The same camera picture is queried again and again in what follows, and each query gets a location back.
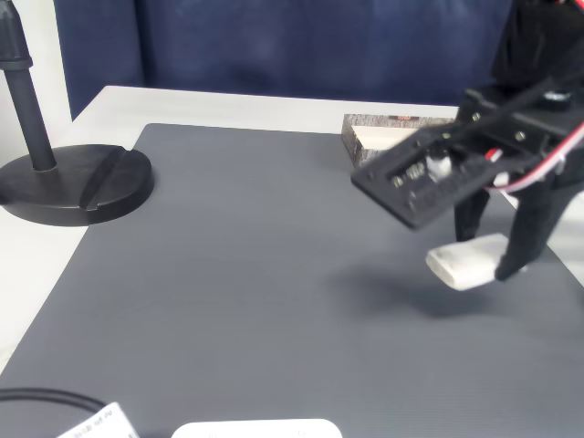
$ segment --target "white table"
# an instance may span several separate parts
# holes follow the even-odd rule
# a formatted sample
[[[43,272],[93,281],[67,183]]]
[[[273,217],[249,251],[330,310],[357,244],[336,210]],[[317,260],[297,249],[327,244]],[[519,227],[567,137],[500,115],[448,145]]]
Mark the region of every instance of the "white table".
[[[340,133],[348,113],[454,117],[456,108],[107,87],[55,146],[104,143],[131,149],[149,123]],[[0,371],[86,230],[31,224],[0,209]],[[582,198],[566,211],[549,245],[584,284]]]

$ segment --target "gray surface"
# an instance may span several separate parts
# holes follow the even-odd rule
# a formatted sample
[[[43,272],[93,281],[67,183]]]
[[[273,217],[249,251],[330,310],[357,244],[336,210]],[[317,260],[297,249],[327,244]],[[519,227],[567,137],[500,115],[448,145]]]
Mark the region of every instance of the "gray surface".
[[[452,216],[409,233],[351,187],[340,136],[153,125],[138,149],[152,198],[89,228],[0,386],[121,402],[142,438],[298,417],[346,438],[581,436],[582,287],[551,252],[458,294],[423,262]],[[497,199],[485,230],[511,215]],[[6,405],[0,435],[82,418]]]

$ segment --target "black cable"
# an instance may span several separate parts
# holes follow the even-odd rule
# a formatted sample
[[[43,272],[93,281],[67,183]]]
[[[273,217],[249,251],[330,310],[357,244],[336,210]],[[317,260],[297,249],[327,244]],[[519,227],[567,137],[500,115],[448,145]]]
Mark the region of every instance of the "black cable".
[[[75,392],[43,388],[11,388],[0,390],[0,402],[24,401],[63,404],[91,413],[97,413],[106,407],[106,403],[103,401],[76,394]]]

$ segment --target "white label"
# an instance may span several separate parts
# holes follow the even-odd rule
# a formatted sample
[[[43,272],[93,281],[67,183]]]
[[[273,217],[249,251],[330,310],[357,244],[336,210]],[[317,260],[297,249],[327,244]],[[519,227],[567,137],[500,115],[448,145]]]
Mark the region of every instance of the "white label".
[[[112,403],[94,416],[58,438],[140,438],[117,403]]]

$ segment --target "blue curtain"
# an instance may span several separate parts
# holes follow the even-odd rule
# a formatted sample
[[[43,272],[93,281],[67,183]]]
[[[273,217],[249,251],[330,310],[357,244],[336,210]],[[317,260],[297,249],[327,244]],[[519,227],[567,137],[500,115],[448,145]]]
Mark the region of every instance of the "blue curtain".
[[[105,85],[457,104],[512,0],[55,0],[75,117]]]

